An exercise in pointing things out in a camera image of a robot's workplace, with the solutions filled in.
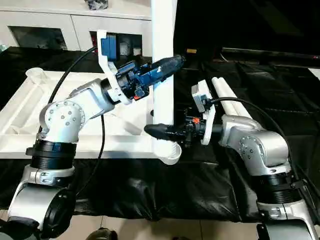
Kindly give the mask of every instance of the silver robotic arm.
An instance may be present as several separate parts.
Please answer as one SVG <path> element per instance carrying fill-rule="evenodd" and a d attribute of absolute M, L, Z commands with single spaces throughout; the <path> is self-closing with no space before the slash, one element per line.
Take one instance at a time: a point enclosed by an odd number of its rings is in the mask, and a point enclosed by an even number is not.
<path fill-rule="evenodd" d="M 191 92 L 203 118 L 186 115 L 183 127 L 150 124 L 144 130 L 157 139 L 183 142 L 185 147 L 195 140 L 207 145 L 211 134 L 219 135 L 219 144 L 234 149 L 251 175 L 262 220 L 262 224 L 257 226 L 259 239 L 317 240 L 308 207 L 299 192 L 304 185 L 295 179 L 286 140 L 245 116 L 223 115 L 222 124 L 213 124 L 214 100 L 206 82 L 199 82 Z"/>
<path fill-rule="evenodd" d="M 0 240 L 56 238 L 70 224 L 75 192 L 69 189 L 74 174 L 79 131 L 93 118 L 123 102 L 128 105 L 149 94 L 149 86 L 164 81 L 183 65 L 180 55 L 153 64 L 129 62 L 113 79 L 96 79 L 71 92 L 62 101 L 48 104 L 40 113 L 42 131 L 24 168 L 8 210 L 8 222 L 0 228 Z"/>

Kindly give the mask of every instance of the black cable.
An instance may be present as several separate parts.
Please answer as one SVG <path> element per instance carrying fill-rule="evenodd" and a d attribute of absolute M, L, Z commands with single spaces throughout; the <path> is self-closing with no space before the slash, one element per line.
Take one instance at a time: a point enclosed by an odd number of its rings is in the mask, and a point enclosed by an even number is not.
<path fill-rule="evenodd" d="M 317 189 L 316 185 L 311 181 L 309 176 L 306 174 L 306 172 L 298 166 L 298 170 L 302 173 L 303 177 L 306 179 L 308 185 L 310 186 L 313 193 L 317 196 L 317 198 L 320 200 L 320 191 Z"/>
<path fill-rule="evenodd" d="M 226 61 L 227 63 L 229 62 L 229 61 L 222 55 L 222 52 L 220 52 L 220 57 L 221 57 L 224 61 Z"/>
<path fill-rule="evenodd" d="M 80 193 L 86 189 L 86 187 L 89 185 L 91 179 L 93 178 L 93 176 L 96 174 L 96 171 L 98 170 L 98 167 L 101 163 L 101 156 L 102 156 L 102 153 L 103 153 L 103 150 L 105 148 L 105 141 L 106 141 L 106 130 L 105 130 L 105 118 L 103 115 L 101 115 L 101 125 L 102 125 L 102 144 L 101 144 L 101 149 L 100 149 L 100 152 L 99 152 L 99 156 L 97 158 L 97 162 L 94 166 L 94 169 L 91 173 L 91 175 L 89 176 L 88 180 L 86 181 L 86 183 L 82 186 L 82 188 L 76 193 L 76 197 L 78 197 L 80 195 Z"/>
<path fill-rule="evenodd" d="M 58 81 L 58 83 L 56 84 L 55 88 L 52 91 L 52 94 L 49 98 L 48 104 L 52 103 L 54 101 L 54 98 L 61 86 L 61 84 L 64 82 L 64 80 L 66 79 L 66 77 L 68 76 L 68 74 L 71 72 L 71 70 L 85 57 L 87 56 L 89 53 L 92 53 L 92 51 L 96 50 L 98 47 L 94 46 L 92 48 L 90 48 L 89 50 L 85 51 L 81 56 L 79 56 L 73 63 L 72 65 L 64 72 L 64 74 L 62 75 L 62 77 L 60 78 L 60 80 Z"/>
<path fill-rule="evenodd" d="M 307 193 L 306 189 L 300 189 L 300 193 L 301 193 L 306 205 L 309 206 L 309 208 L 311 209 L 311 211 L 315 217 L 315 220 L 317 221 L 317 222 L 315 222 L 315 224 L 320 224 L 320 217 L 319 217 L 319 214 L 318 214 L 316 207 L 314 206 L 312 196 L 310 195 L 310 193 Z"/>
<path fill-rule="evenodd" d="M 59 90 L 59 88 L 61 87 L 62 83 L 64 82 L 64 80 L 66 79 L 66 77 L 68 76 L 68 74 L 72 71 L 72 69 L 85 57 L 87 56 L 89 53 L 92 53 L 92 51 L 96 50 L 98 47 L 94 46 L 90 49 L 88 49 L 87 51 L 85 51 L 81 56 L 79 56 L 72 64 L 71 66 L 64 72 L 64 74 L 62 75 L 62 77 L 60 78 L 60 80 L 58 81 L 58 83 L 56 84 L 56 86 L 54 87 L 54 90 L 52 91 L 52 94 L 49 98 L 48 104 L 51 104 Z M 91 179 L 93 178 L 93 176 L 95 175 L 100 162 L 101 162 L 101 156 L 103 153 L 103 150 L 105 148 L 105 141 L 106 141 L 106 129 L 105 129 L 105 118 L 103 115 L 101 115 L 101 125 L 102 125 L 102 143 L 101 143 L 101 149 L 97 158 L 97 163 L 90 175 L 90 177 L 88 178 L 88 180 L 86 181 L 86 183 L 83 185 L 83 187 L 77 192 L 76 197 L 88 186 L 88 184 L 90 183 Z"/>

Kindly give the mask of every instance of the black tablecloth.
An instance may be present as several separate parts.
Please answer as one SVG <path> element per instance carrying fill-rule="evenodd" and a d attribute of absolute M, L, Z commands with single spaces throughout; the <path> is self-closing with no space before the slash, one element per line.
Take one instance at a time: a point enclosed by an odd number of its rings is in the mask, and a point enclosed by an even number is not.
<path fill-rule="evenodd" d="M 25 80 L 27 69 L 64 71 L 80 54 L 15 47 L 1 53 L 0 106 Z M 86 57 L 74 72 L 100 73 L 95 53 Z M 224 77 L 239 98 L 253 102 L 276 120 L 288 137 L 294 160 L 320 186 L 320 98 L 316 94 L 320 81 L 302 68 L 194 61 L 175 75 L 175 111 L 194 108 L 191 86 L 202 79 L 211 86 L 210 79 L 214 76 Z M 265 128 L 274 130 L 254 109 L 247 109 Z M 222 114 L 218 107 L 216 119 Z M 0 208 L 9 206 L 23 168 L 29 162 L 0 160 Z M 74 183 L 78 188 L 95 163 L 95 159 L 75 160 Z M 79 197 L 75 214 L 234 222 L 254 222 L 259 218 L 256 195 L 243 161 L 233 150 L 220 147 L 215 138 L 209 146 L 196 143 L 184 149 L 180 161 L 173 166 L 157 159 L 104 159 Z"/>

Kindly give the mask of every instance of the white pvc pipe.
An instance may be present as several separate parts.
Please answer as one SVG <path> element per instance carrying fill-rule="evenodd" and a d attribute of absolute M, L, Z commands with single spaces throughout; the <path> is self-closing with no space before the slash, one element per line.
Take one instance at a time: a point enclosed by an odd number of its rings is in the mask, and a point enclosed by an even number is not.
<path fill-rule="evenodd" d="M 174 55 L 174 25 L 176 0 L 151 0 L 152 60 Z M 174 77 L 153 86 L 153 123 L 174 124 Z M 175 164 L 181 155 L 181 147 L 172 141 L 152 139 L 154 154 L 165 164 Z"/>
<path fill-rule="evenodd" d="M 213 77 L 212 78 L 212 84 L 216 90 L 216 93 L 218 94 L 219 98 L 223 97 L 232 97 L 237 98 L 236 94 L 226 80 L 223 77 Z M 223 101 L 221 102 L 223 109 L 227 115 L 234 115 L 234 116 L 243 116 L 247 118 L 251 118 L 251 115 L 247 111 L 247 109 L 243 106 L 241 102 L 236 101 Z"/>

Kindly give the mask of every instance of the white frame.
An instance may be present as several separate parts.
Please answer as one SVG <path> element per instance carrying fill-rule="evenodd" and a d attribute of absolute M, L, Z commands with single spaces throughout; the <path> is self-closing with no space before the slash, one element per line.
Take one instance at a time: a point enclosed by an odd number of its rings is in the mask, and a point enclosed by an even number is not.
<path fill-rule="evenodd" d="M 150 20 L 79 15 L 71 15 L 71 17 L 82 51 L 93 47 L 90 31 L 106 30 L 116 34 L 142 35 L 142 55 L 152 56 L 152 22 Z"/>
<path fill-rule="evenodd" d="M 52 89 L 64 72 L 43 71 L 32 68 L 26 80 L 0 111 L 0 159 L 28 159 L 26 149 L 35 142 L 37 129 L 34 123 L 40 110 L 48 102 Z M 75 88 L 93 79 L 103 79 L 104 73 L 70 72 L 61 88 Z M 65 99 L 66 91 L 58 91 L 55 101 Z M 153 109 L 150 96 L 130 105 L 118 104 L 105 113 L 106 144 L 102 158 L 155 159 L 152 137 L 143 131 L 144 124 L 151 124 Z M 101 120 L 91 119 L 79 132 L 77 159 L 97 158 L 101 147 Z"/>
<path fill-rule="evenodd" d="M 61 29 L 67 49 L 80 50 L 72 18 L 68 14 L 0 11 L 1 41 L 9 47 L 18 47 L 9 26 Z"/>

